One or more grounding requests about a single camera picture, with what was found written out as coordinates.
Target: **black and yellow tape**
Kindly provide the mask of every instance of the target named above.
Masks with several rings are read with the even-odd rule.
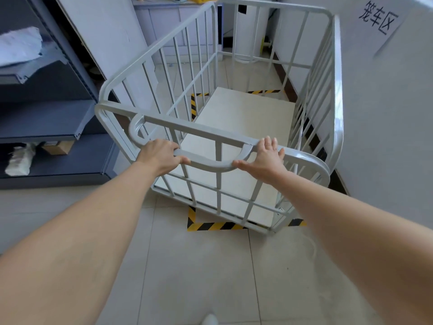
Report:
[[[234,222],[195,222],[195,207],[190,206],[188,208],[188,224],[187,231],[199,231],[199,230],[238,230],[247,229],[240,224]],[[301,227],[306,226],[303,219],[292,219],[288,227]]]
[[[195,97],[194,94],[191,93],[191,121],[194,120],[197,116],[197,106],[195,104]]]
[[[280,92],[280,91],[281,90],[265,90],[265,93],[273,93],[273,92]],[[263,93],[263,90],[248,91],[248,93],[259,94],[259,93]]]

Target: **person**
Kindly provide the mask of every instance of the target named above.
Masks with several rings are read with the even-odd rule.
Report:
[[[0,257],[3,325],[94,324],[155,178],[189,159],[150,141],[122,174]],[[288,172],[266,137],[254,162],[234,161],[298,210],[335,264],[389,324],[433,323],[433,231]],[[209,315],[204,324],[215,324]]]

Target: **white cylindrical appliance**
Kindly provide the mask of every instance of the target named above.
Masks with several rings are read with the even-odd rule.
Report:
[[[253,52],[253,56],[259,57],[262,53],[263,42],[266,35],[266,27],[268,25],[269,8],[260,8],[257,23],[257,37],[254,47],[251,50],[251,43],[254,40],[255,31],[254,23],[256,20],[256,7],[248,5],[239,5],[238,19],[236,25],[236,54],[243,54],[243,56],[236,56],[236,60],[240,62],[248,62]]]

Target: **white shoe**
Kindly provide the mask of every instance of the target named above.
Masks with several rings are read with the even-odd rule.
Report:
[[[200,325],[218,325],[218,319],[214,314],[208,314],[200,323]]]

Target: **metal frame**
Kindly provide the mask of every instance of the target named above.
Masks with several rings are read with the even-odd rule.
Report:
[[[234,4],[235,5],[235,14],[234,14],[234,30],[233,30],[233,51],[231,53],[218,51],[217,50],[217,29],[216,29],[216,15],[217,15],[217,5],[220,3]],[[262,58],[256,57],[253,55],[253,51],[251,48],[251,52],[249,55],[236,54],[235,52],[235,44],[236,44],[236,26],[237,26],[237,15],[238,15],[238,6],[239,5],[247,5],[256,7],[256,17],[255,17],[255,25],[252,30],[251,36],[251,45],[255,45],[255,41],[257,39],[257,25],[258,25],[258,16],[260,13],[260,9],[262,7],[266,8],[277,8],[280,11],[300,11],[304,13],[304,18],[302,21],[302,25],[300,27],[300,31],[298,33],[295,47],[290,58],[290,61],[283,60],[274,60],[272,51],[270,58]],[[295,56],[300,44],[300,40],[302,38],[302,34],[304,31],[304,27],[306,21],[308,20],[308,16],[310,13],[320,13],[324,14],[328,17],[328,25],[325,31],[325,34],[322,38],[320,47],[316,54],[316,57],[312,63],[312,65],[306,64],[298,64],[295,63]],[[208,16],[212,16],[212,38],[211,43],[209,43],[208,37],[208,29],[207,29],[207,18]],[[201,59],[201,49],[200,49],[200,34],[199,34],[199,19],[205,18],[205,39],[206,39],[206,55],[207,61],[205,64],[202,63]],[[274,45],[278,43],[279,37],[281,35],[281,21],[282,16],[280,16],[279,22],[277,24],[277,31],[275,35]],[[197,73],[194,72],[193,62],[192,62],[192,52],[191,52],[191,41],[192,37],[191,32],[188,27],[191,24],[195,24],[195,34],[197,36],[197,49],[199,54],[199,70]],[[176,36],[185,32],[186,43],[189,55],[189,65],[190,65],[190,74],[192,77],[192,81],[185,86],[185,80],[183,76],[183,72],[181,69],[180,56],[179,56],[179,46],[177,43]],[[181,79],[181,87],[182,93],[176,99],[174,97],[173,87],[170,81],[169,70],[167,67],[167,63],[165,60],[164,52],[162,48],[164,45],[170,41],[174,42],[176,57],[177,57],[177,67],[180,72]],[[131,105],[126,105],[122,103],[114,103],[108,101],[108,94],[110,91],[116,87],[118,84],[123,84],[125,89],[128,90],[127,85],[125,84],[125,79],[136,70],[144,70],[146,76],[148,77],[148,73],[145,69],[145,62],[151,60],[151,56],[155,53],[159,52],[165,77],[167,81],[167,87],[170,95],[170,106],[167,110],[162,109],[161,103],[158,100],[157,94],[152,88],[150,84],[149,78],[149,86],[152,90],[152,95],[154,97],[154,102],[156,104],[156,108],[158,113],[150,112],[146,110],[142,110],[134,107],[135,103],[133,102],[133,98],[131,98]],[[339,31],[339,19],[337,16],[332,16],[331,13],[320,7],[312,7],[306,5],[295,5],[288,3],[279,3],[279,2],[267,2],[267,1],[255,1],[255,0],[218,0],[216,2],[208,2],[203,4],[197,12],[189,17],[187,20],[183,21],[180,26],[173,29],[173,31],[166,35],[165,37],[159,39],[152,45],[148,47],[148,49],[144,52],[143,55],[138,57],[137,59],[132,60],[127,66],[125,66],[121,71],[116,73],[111,79],[107,80],[103,85],[100,91],[100,99],[99,103],[96,105],[96,115],[98,119],[101,121],[102,125],[104,125],[105,129],[110,133],[111,137],[116,141],[117,145],[120,147],[120,150],[124,153],[124,155],[131,161],[135,161],[136,156],[139,152],[139,146],[146,144],[149,140],[155,138],[155,134],[157,129],[164,128],[166,132],[166,137],[170,140],[175,141],[181,144],[183,138],[186,134],[193,134],[196,136],[204,137],[210,140],[215,141],[216,147],[216,159],[211,160],[206,157],[202,157],[188,151],[184,151],[182,149],[178,149],[175,151],[175,155],[185,155],[191,159],[191,166],[196,167],[198,169],[202,169],[209,172],[214,172],[216,174],[216,186],[211,186],[204,184],[203,182],[199,182],[197,180],[193,180],[189,177],[187,167],[182,166],[183,176],[169,173],[162,176],[162,179],[167,186],[167,190],[152,186],[152,189],[160,194],[176,199],[185,204],[198,207],[203,209],[209,213],[221,216],[229,221],[235,222],[236,224],[240,224],[246,226],[248,228],[257,230],[262,233],[272,233],[278,231],[281,227],[286,225],[292,217],[290,214],[294,210],[293,206],[280,194],[275,201],[274,206],[263,205],[259,202],[256,202],[256,198],[262,186],[262,182],[257,181],[252,196],[250,198],[244,198],[241,196],[237,196],[228,191],[224,191],[221,189],[221,173],[228,172],[233,170],[230,161],[221,161],[222,159],[222,144],[228,144],[231,146],[241,148],[240,154],[235,159],[248,159],[252,152],[256,151],[257,139],[253,139],[250,137],[242,136],[240,134],[235,134],[231,132],[226,132],[223,130],[218,130],[215,128],[208,127],[206,125],[197,124],[194,121],[191,121],[191,112],[188,107],[187,95],[190,93],[191,89],[193,90],[195,100],[198,102],[198,93],[202,93],[201,101],[203,103],[202,107],[197,107],[197,117],[200,115],[203,108],[206,106],[209,97],[212,96],[213,92],[217,88],[217,77],[218,77],[218,63],[217,56],[225,55],[232,57],[232,68],[231,73],[234,73],[234,61],[236,57],[245,57],[249,59],[249,70],[251,70],[251,63],[253,61],[264,61],[268,64],[267,72],[265,73],[265,82],[263,92],[266,90],[267,81],[269,77],[269,71],[271,69],[272,64],[281,64],[287,65],[288,70],[286,76],[284,78],[284,82],[282,85],[282,91],[284,90],[284,86],[289,79],[290,70],[292,67],[300,67],[309,69],[309,73],[307,79],[304,83],[302,92],[296,102],[295,105],[295,113],[293,119],[293,130],[290,133],[290,138],[287,144],[287,147],[279,146],[279,148],[284,148],[285,156],[284,156],[284,164],[286,168],[290,171],[293,171],[296,174],[301,174],[306,168],[310,168],[314,171],[315,175],[311,178],[312,181],[320,183],[323,186],[327,186],[330,180],[330,174],[334,170],[335,165],[338,161],[338,157],[341,153],[341,148],[343,145],[343,103],[342,103],[342,85],[341,85],[341,53],[340,53],[340,31]],[[196,83],[201,83],[203,85],[203,74],[207,71],[208,77],[208,89],[209,89],[209,97],[205,98],[204,91],[197,91]],[[210,71],[213,72],[213,84],[210,82]],[[186,104],[187,110],[187,120],[182,120],[179,118],[178,105],[184,100]],[[123,116],[127,116],[131,122],[127,132],[121,128],[119,122],[117,121],[114,114],[120,114]],[[323,125],[324,120],[327,116],[330,116],[333,120],[333,125],[328,125],[326,127]],[[150,124],[154,126],[152,131],[149,131]],[[307,131],[309,128],[313,126],[313,133],[307,135]],[[320,134],[323,135],[325,131],[325,136],[322,136],[320,144],[315,148],[314,151],[309,151],[309,143],[311,139],[320,131]],[[326,146],[328,157],[325,161],[320,160],[316,157],[318,152],[322,149],[322,147]],[[187,182],[190,197],[181,196],[175,193],[167,180],[167,175],[184,180]],[[197,201],[193,191],[193,184],[210,189],[216,192],[217,198],[217,207],[210,207],[200,201]],[[241,200],[248,204],[247,210],[245,214],[236,215],[230,214],[221,210],[221,196],[227,195],[232,198]],[[280,206],[284,202],[287,210],[281,210]],[[262,225],[255,224],[249,220],[249,215],[254,206],[262,207],[268,211],[272,211],[274,213],[274,221],[270,227],[264,227]]]

